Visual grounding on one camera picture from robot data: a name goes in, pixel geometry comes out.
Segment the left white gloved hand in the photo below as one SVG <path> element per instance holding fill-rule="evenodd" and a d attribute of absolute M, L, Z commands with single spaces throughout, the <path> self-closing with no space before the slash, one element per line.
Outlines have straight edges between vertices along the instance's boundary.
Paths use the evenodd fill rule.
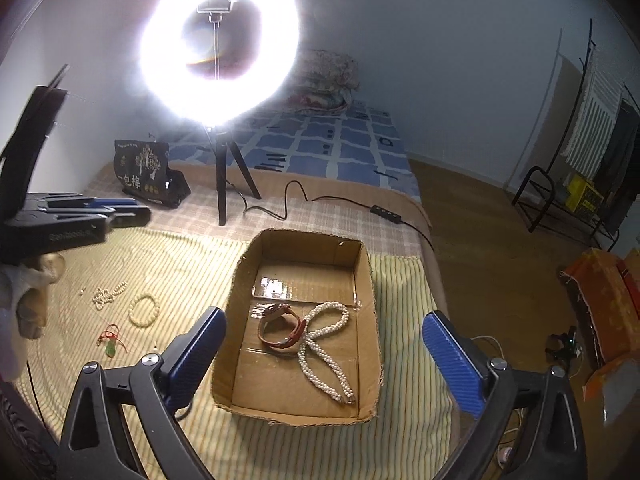
<path fill-rule="evenodd" d="M 42 336 L 48 320 L 49 287 L 63 276 L 61 254 L 1 265 L 1 379 L 15 382 L 27 361 L 26 341 Z"/>

